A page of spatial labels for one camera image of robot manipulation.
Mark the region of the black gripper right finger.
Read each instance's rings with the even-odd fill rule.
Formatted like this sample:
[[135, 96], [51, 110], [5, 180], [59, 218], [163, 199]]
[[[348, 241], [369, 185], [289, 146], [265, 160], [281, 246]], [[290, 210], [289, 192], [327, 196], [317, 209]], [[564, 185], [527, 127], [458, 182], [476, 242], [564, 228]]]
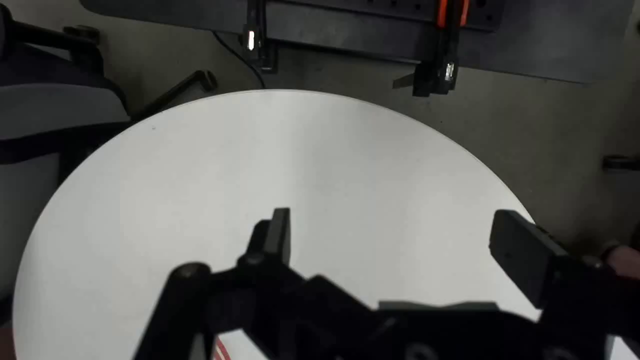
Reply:
[[490, 255], [537, 308], [563, 304], [572, 257], [546, 231], [517, 210], [497, 210]]

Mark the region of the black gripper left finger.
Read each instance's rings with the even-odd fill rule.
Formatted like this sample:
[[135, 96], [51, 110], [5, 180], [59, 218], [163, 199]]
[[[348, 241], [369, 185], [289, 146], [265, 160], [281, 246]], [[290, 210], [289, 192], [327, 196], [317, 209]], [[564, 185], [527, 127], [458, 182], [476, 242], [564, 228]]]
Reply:
[[290, 251], [290, 210], [277, 209], [268, 220], [260, 220], [255, 227], [243, 260], [248, 264], [260, 264], [265, 260], [289, 264]]

